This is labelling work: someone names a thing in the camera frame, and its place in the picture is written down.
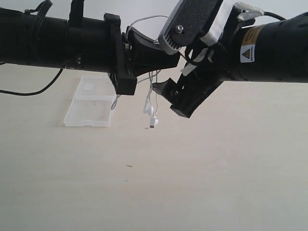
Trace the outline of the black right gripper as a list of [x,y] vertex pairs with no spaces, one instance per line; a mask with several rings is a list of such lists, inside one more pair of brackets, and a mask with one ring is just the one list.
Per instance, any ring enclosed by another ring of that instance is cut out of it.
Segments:
[[153,83],[153,91],[169,103],[170,109],[177,115],[189,118],[193,112],[210,96],[222,83],[222,78],[228,74],[230,66],[232,41],[240,29],[237,16],[240,10],[233,7],[218,42],[205,47],[201,42],[188,46],[185,53],[192,50],[192,57],[197,58],[205,52],[198,65],[187,62],[177,83],[171,78],[164,82]]

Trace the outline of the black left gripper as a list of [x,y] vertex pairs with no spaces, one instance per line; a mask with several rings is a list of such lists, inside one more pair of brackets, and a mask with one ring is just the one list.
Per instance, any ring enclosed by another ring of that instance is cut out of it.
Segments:
[[66,68],[108,73],[118,95],[134,95],[136,77],[175,68],[180,60],[178,53],[168,55],[134,27],[121,33],[115,14],[97,20],[71,13],[66,32]]

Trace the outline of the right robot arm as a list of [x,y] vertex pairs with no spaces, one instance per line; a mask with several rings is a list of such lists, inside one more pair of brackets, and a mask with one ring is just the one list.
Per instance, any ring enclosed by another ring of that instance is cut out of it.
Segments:
[[185,118],[225,81],[307,83],[308,15],[255,25],[235,5],[214,45],[197,37],[185,49],[178,81],[154,83],[155,93]]

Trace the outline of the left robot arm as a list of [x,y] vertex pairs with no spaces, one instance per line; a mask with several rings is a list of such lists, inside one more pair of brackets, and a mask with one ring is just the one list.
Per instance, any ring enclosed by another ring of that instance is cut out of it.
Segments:
[[178,65],[178,53],[166,54],[134,28],[123,33],[118,15],[86,18],[84,2],[74,0],[68,19],[52,18],[51,5],[45,0],[24,12],[1,8],[2,63],[107,73],[119,95],[133,95],[139,76]]

